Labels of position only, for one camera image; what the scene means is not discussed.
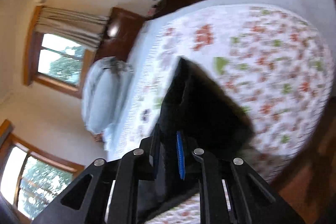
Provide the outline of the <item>black quilted pants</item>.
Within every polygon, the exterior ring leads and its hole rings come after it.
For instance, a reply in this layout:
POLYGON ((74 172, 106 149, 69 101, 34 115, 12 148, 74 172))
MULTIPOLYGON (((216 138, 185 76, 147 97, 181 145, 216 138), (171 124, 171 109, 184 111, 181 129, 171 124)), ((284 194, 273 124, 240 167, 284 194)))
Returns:
POLYGON ((198 192, 194 149, 228 160, 251 139, 253 129, 242 108, 200 66, 180 58, 151 135, 158 135, 161 142, 155 181, 162 202, 137 223, 153 219, 198 192))

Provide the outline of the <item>wooden framed side window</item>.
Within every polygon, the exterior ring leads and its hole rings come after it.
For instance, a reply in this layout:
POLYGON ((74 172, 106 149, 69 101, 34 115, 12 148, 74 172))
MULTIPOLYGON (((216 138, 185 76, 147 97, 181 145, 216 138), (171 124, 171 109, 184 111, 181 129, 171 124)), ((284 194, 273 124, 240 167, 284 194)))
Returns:
POLYGON ((83 170, 20 139, 1 124, 1 223, 31 223, 83 170))

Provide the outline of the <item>folded grey duvet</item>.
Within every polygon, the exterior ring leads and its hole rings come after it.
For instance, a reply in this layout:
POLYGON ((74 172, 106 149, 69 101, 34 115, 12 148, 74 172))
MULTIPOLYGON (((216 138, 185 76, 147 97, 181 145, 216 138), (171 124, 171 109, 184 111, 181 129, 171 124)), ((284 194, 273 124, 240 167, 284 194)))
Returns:
POLYGON ((133 75, 133 67, 114 56, 90 67, 82 90, 81 116, 92 134, 118 123, 133 75))

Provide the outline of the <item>floral patterned quilt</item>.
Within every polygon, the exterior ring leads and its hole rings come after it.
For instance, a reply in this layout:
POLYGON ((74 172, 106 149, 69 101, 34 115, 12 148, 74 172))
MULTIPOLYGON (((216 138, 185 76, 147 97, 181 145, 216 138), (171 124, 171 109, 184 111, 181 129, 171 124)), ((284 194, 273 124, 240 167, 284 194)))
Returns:
POLYGON ((302 223, 269 183, 306 145, 329 99, 334 64, 321 33, 274 5, 217 5, 167 22, 135 87, 119 159, 151 136, 180 58, 242 108, 253 136, 228 160, 194 149, 198 192, 145 223, 302 223))

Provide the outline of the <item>wooden framed rear window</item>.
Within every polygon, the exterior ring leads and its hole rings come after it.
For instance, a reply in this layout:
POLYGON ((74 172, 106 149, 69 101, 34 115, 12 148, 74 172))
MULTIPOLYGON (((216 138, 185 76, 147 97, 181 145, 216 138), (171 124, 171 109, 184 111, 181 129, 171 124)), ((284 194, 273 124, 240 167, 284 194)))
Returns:
POLYGON ((34 8, 26 35, 22 83, 34 82, 81 98, 85 77, 95 53, 56 34, 34 30, 42 6, 34 8))

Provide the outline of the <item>beige curtain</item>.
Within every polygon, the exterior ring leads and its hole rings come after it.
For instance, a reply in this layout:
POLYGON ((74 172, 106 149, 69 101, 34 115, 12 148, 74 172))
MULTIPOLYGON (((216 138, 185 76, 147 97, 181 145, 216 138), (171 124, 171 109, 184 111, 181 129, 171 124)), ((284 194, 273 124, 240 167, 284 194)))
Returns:
POLYGON ((108 21, 107 16, 43 7, 35 31, 61 36, 95 51, 101 43, 108 21))

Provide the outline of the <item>dark wooden headboard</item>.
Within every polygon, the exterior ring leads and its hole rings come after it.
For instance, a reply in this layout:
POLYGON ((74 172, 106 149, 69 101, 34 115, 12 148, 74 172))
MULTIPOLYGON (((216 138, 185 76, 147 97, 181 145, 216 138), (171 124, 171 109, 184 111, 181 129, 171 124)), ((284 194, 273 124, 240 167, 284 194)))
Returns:
POLYGON ((114 7, 111 10, 94 60, 98 61, 104 57, 114 56, 118 60, 127 61, 135 39, 145 21, 145 17, 141 15, 114 7))

